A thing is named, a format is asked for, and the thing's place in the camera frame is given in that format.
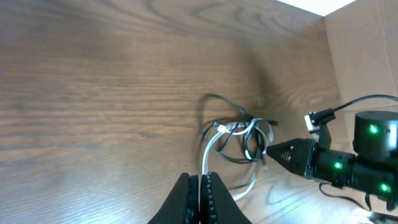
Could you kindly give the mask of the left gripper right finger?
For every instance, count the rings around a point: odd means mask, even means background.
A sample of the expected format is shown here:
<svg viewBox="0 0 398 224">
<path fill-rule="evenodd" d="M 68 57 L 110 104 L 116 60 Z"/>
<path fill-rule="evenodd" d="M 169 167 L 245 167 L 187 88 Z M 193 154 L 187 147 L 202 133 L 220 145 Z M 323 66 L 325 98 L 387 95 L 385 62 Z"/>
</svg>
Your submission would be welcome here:
<svg viewBox="0 0 398 224">
<path fill-rule="evenodd" d="M 200 223 L 251 224 L 216 172 L 201 177 Z"/>
</svg>

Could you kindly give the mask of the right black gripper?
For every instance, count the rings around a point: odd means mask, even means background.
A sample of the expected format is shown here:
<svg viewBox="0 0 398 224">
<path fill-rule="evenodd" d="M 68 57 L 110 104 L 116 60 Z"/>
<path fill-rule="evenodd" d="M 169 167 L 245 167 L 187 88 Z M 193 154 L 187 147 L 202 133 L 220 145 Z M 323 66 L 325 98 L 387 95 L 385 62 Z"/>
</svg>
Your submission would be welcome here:
<svg viewBox="0 0 398 224">
<path fill-rule="evenodd" d="M 307 179 L 326 181 L 334 187 L 352 183 L 354 154 L 324 150 L 314 139 L 296 138 L 268 146 L 266 154 L 293 174 L 306 174 Z"/>
</svg>

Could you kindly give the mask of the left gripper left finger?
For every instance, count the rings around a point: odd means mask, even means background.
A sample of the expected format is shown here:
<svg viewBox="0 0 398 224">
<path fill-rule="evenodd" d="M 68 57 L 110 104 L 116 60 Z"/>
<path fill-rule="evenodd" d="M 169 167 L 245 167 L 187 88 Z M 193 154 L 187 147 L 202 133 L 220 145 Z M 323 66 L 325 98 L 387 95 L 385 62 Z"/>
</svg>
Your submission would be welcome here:
<svg viewBox="0 0 398 224">
<path fill-rule="evenodd" d="M 199 224 L 199 179 L 182 173 L 148 224 Z"/>
</svg>

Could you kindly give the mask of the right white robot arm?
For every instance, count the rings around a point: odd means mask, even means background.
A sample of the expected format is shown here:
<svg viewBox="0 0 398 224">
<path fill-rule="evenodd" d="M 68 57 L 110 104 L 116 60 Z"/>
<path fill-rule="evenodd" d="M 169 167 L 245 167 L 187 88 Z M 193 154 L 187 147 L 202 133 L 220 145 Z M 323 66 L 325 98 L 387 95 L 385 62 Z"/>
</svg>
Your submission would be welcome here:
<svg viewBox="0 0 398 224">
<path fill-rule="evenodd" d="M 269 146 L 266 153 L 289 172 L 306 179 L 349 187 L 397 206 L 397 113 L 361 111 L 355 115 L 353 153 L 332 150 L 327 124 L 333 109 L 305 116 L 312 139 L 292 139 Z"/>
</svg>

